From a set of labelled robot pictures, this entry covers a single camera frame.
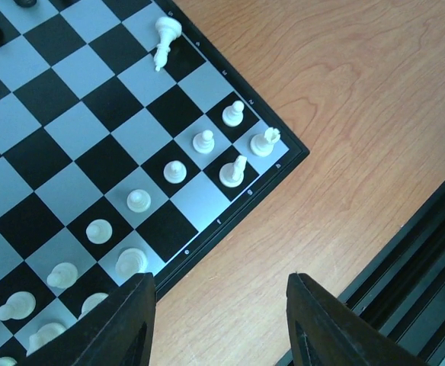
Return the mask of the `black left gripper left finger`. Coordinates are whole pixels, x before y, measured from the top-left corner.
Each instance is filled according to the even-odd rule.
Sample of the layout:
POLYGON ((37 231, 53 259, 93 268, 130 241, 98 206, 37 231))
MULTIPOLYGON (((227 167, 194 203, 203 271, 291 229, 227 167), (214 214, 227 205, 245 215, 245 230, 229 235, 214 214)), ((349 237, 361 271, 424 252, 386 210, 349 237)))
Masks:
POLYGON ((155 323, 153 274, 135 274, 73 327, 19 365, 148 365, 155 323))

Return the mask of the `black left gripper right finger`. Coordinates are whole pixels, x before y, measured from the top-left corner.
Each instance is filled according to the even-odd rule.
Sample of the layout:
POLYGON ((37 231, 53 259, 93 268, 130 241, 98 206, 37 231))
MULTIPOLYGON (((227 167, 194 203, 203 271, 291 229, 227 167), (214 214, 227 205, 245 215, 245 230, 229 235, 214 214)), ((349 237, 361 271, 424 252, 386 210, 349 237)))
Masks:
POLYGON ((287 325, 295 365, 424 365, 354 314, 307 274, 287 281, 287 325))

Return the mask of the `white queen chess piece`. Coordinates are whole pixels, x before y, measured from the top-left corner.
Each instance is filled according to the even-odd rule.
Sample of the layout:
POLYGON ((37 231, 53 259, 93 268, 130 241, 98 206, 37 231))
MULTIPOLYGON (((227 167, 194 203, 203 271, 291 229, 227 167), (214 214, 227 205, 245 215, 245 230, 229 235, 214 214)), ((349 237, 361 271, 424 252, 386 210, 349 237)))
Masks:
POLYGON ((108 297, 106 293, 94 293, 86 298, 86 300, 82 304, 81 314, 78 319, 84 317, 87 313, 89 313, 92 309, 94 309, 98 304, 100 304, 103 300, 108 297))

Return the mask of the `white bishop chess piece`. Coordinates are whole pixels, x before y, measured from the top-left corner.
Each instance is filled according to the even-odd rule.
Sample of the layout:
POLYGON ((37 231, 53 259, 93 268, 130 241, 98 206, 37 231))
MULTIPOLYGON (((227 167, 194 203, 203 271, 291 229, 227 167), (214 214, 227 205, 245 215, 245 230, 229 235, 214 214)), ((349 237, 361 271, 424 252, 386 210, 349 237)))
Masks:
POLYGON ((57 336, 60 336, 66 331, 66 327, 61 323, 47 323, 42 326, 29 337, 29 347, 26 356, 30 356, 39 348, 45 346, 46 343, 51 342, 57 336))

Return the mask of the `white pawn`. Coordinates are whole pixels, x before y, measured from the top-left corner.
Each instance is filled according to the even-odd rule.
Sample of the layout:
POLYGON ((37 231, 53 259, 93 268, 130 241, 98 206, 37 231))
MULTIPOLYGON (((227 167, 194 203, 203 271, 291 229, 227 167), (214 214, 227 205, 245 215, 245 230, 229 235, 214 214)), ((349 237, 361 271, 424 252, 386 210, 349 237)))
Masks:
POLYGON ((51 287, 66 289, 71 287, 78 279, 77 267, 69 262, 56 265, 47 276, 46 282, 51 287))
POLYGON ((36 307, 35 296, 27 291, 12 294, 6 303, 0 306, 0 320, 25 319, 32 314, 36 307))

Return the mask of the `black silver chess board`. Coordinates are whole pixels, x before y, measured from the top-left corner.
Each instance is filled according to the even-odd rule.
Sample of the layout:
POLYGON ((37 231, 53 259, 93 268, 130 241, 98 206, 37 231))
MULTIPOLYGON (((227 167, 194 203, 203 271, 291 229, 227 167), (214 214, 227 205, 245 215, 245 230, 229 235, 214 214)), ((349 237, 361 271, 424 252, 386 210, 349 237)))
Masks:
POLYGON ((24 360, 47 323, 73 326, 83 302, 123 282, 144 251, 158 294, 178 282, 308 155, 308 149, 172 1, 0 1, 0 357, 24 360), (155 71, 160 17, 179 21, 155 71), (251 138, 274 127, 266 157, 251 138), (219 180, 246 156, 243 182, 219 180), (46 279, 74 264, 69 288, 46 279))

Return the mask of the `white knight chess piece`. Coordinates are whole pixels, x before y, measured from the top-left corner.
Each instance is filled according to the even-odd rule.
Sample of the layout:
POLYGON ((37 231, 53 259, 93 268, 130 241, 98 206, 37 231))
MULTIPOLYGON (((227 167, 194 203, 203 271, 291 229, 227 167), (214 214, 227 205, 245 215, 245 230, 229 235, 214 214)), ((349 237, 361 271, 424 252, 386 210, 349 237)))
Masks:
POLYGON ((15 366, 17 361, 12 357, 0 357, 0 366, 15 366))

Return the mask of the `white king chess piece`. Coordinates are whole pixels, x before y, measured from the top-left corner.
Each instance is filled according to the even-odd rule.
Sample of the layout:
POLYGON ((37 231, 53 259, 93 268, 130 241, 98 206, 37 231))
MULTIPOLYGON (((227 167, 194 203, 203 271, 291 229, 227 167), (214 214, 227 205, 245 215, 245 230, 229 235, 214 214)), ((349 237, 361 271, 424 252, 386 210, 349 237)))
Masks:
POLYGON ((146 273, 148 259, 143 250, 126 248, 118 256, 115 272, 117 277, 125 282, 133 275, 146 273))

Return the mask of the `white rook chess piece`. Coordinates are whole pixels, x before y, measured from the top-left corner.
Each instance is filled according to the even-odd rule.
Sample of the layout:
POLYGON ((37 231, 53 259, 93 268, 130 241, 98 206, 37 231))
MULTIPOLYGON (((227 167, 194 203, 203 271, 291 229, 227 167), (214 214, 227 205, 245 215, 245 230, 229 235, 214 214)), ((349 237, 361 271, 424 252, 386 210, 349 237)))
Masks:
POLYGON ((254 135, 250 140, 250 149, 260 157, 269 156, 274 149, 274 145, 280 140, 280 131, 277 128, 269 127, 263 133, 254 135))

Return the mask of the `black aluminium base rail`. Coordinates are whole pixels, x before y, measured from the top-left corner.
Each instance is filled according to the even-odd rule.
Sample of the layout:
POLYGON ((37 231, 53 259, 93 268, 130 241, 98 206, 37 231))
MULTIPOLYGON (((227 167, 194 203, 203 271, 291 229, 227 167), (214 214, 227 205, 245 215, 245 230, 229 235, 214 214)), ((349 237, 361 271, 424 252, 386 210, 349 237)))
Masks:
POLYGON ((445 181, 334 297, 424 365, 445 365, 445 181))

